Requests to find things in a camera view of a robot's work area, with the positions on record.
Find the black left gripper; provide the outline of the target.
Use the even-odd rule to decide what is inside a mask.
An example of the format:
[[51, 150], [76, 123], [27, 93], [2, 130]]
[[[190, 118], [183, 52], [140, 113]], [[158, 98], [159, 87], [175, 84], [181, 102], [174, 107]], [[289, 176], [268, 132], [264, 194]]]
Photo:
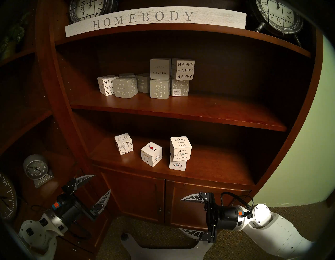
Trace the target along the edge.
[[[74, 193], [81, 186], [88, 183], [93, 177], [95, 177], [95, 175], [83, 175], [78, 178], [72, 178], [68, 183], [62, 186], [62, 191], [65, 193]], [[52, 209], [62, 223], [67, 228], [70, 228], [82, 213], [90, 220], [95, 221], [96, 215], [101, 214], [105, 209], [110, 195], [111, 190], [108, 190], [90, 210], [74, 194], [61, 194], [52, 205]]]

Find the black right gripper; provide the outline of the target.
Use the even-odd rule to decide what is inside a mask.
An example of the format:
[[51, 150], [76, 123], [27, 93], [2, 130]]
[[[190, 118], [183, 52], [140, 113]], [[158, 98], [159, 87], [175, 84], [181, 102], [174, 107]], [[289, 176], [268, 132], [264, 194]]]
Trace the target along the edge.
[[187, 195], [181, 199], [182, 202], [206, 203], [206, 224], [208, 231], [198, 231], [179, 228], [187, 237], [197, 241], [215, 243], [217, 230], [233, 230], [238, 225], [239, 216], [244, 217], [245, 210], [238, 211], [237, 207], [220, 206], [215, 202], [214, 194], [197, 193]]

